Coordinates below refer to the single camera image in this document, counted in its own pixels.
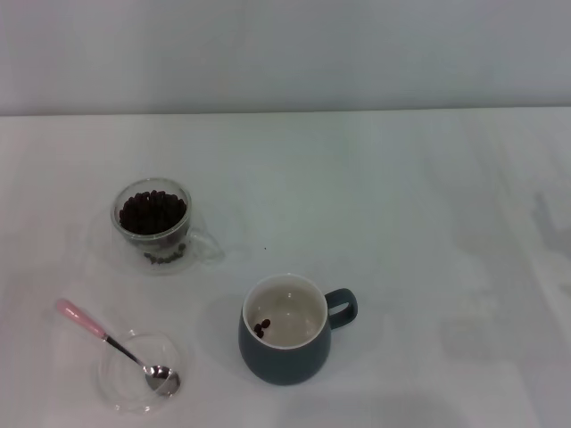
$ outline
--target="ceramic mug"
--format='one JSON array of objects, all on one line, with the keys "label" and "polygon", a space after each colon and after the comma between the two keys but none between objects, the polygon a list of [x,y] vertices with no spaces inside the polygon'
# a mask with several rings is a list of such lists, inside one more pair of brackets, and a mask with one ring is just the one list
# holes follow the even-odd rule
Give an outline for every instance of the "ceramic mug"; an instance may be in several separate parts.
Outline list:
[{"label": "ceramic mug", "polygon": [[[330,309],[343,304],[347,307],[329,315]],[[357,301],[345,288],[323,295],[302,276],[270,276],[244,299],[238,335],[242,358],[268,383],[303,382],[325,363],[331,330],[349,324],[356,316]],[[265,319],[269,326],[256,333],[256,325]]]}]

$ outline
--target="table surface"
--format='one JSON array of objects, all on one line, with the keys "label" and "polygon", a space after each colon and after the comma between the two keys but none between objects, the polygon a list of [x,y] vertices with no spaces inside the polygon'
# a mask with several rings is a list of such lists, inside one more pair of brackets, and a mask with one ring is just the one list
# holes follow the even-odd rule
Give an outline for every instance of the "table surface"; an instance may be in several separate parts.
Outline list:
[{"label": "table surface", "polygon": [[[559,428],[571,421],[571,110],[0,119],[0,417],[10,427]],[[185,184],[226,251],[145,276],[114,256],[125,185]],[[276,387],[237,348],[246,291],[293,272],[354,291],[321,371]],[[94,387],[114,333],[167,332],[171,402]]]}]

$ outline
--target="spoon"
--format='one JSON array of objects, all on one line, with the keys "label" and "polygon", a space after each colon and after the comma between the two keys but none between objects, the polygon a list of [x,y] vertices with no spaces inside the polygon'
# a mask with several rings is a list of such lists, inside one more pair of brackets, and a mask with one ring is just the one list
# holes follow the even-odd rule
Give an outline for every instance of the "spoon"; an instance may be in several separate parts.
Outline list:
[{"label": "spoon", "polygon": [[59,299],[55,305],[57,310],[69,318],[74,323],[81,325],[88,330],[91,334],[97,336],[99,339],[109,343],[113,348],[122,352],[127,357],[131,358],[143,368],[145,372],[145,379],[148,385],[157,394],[170,397],[178,391],[180,387],[180,377],[174,370],[165,366],[147,366],[139,358],[135,357],[131,352],[126,350],[120,343],[113,339],[105,330],[96,323],[90,316],[83,310],[79,309],[67,299]]}]

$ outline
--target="glass cup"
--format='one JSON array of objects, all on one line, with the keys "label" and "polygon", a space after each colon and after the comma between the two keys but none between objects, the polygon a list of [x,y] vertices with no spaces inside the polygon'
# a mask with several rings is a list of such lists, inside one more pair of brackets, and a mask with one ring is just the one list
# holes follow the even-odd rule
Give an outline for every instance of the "glass cup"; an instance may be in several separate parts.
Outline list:
[{"label": "glass cup", "polygon": [[[139,235],[129,232],[120,224],[123,205],[137,193],[163,191],[175,194],[186,204],[186,212],[173,227],[155,235]],[[123,189],[115,198],[111,220],[122,237],[118,245],[131,265],[147,272],[164,273],[185,268],[194,260],[205,263],[220,261],[224,257],[216,240],[205,230],[193,227],[192,200],[188,191],[176,181],[167,178],[147,178]]]},{"label": "glass cup", "polygon": [[[118,339],[146,364],[166,366],[177,372],[180,388],[185,386],[185,354],[166,334],[135,334],[131,331]],[[143,369],[111,346],[105,346],[103,350],[97,383],[104,400],[121,412],[146,414],[171,399],[161,395],[159,390],[153,391],[146,382]]]}]

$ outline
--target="pink spoon handle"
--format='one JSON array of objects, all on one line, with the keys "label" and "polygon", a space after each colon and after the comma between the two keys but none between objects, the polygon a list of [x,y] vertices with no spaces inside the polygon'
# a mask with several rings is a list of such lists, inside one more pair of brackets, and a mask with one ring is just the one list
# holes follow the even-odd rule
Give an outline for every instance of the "pink spoon handle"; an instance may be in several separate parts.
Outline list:
[{"label": "pink spoon handle", "polygon": [[99,339],[104,339],[107,335],[105,330],[99,324],[97,324],[83,310],[75,306],[69,300],[59,299],[55,304],[55,307],[57,307],[57,310],[60,312],[60,314],[69,318],[74,323],[81,325],[83,328],[97,336]]}]

